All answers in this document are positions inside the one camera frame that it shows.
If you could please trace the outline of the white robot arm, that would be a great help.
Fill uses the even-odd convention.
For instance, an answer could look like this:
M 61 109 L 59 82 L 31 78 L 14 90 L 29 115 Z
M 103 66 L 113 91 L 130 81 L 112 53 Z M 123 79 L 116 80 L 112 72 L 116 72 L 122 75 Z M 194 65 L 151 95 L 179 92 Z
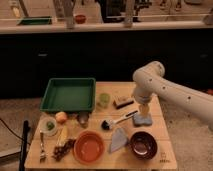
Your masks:
M 165 68 L 159 61 L 152 61 L 133 73 L 136 87 L 133 97 L 139 104 L 148 104 L 151 95 L 164 98 L 194 114 L 213 131 L 213 96 L 176 84 L 163 78 Z

